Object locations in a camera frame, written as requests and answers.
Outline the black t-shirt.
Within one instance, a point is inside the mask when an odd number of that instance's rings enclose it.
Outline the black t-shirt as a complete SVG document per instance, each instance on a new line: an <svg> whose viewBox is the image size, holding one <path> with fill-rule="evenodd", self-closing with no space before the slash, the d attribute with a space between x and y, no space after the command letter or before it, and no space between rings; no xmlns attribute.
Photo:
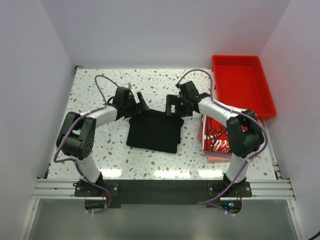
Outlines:
<svg viewBox="0 0 320 240"><path fill-rule="evenodd" d="M126 145L169 154L176 154L181 143L184 120L157 110L141 112L129 120Z"/></svg>

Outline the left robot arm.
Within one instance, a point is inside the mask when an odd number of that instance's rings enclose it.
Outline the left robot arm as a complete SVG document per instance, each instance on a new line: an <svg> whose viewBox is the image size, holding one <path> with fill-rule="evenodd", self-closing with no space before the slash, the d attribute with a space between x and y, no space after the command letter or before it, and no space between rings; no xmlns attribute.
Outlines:
<svg viewBox="0 0 320 240"><path fill-rule="evenodd" d="M77 197L109 197L107 183L97 168L92 151L94 148L96 129L121 118L127 119L147 111L142 93L136 93L138 100L128 87L117 87L115 94L109 99L105 96L103 107L87 113L70 111L66 114L56 140L55 163L71 161L80 174L80 180L75 182Z"/></svg>

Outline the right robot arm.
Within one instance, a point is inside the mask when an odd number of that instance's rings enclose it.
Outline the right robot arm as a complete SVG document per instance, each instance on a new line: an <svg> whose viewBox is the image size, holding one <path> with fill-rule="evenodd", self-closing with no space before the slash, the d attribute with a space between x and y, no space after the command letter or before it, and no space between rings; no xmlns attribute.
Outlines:
<svg viewBox="0 0 320 240"><path fill-rule="evenodd" d="M232 107L214 99L209 93L199 93L192 81L177 84L176 87L179 89L177 95L166 96L165 113L168 116L190 117L197 112L218 121L227 131L231 161L223 175L223 190L202 203L213 202L224 194L235 196L246 182L249 162L258 150L263 151L268 145L266 131L251 109Z"/></svg>

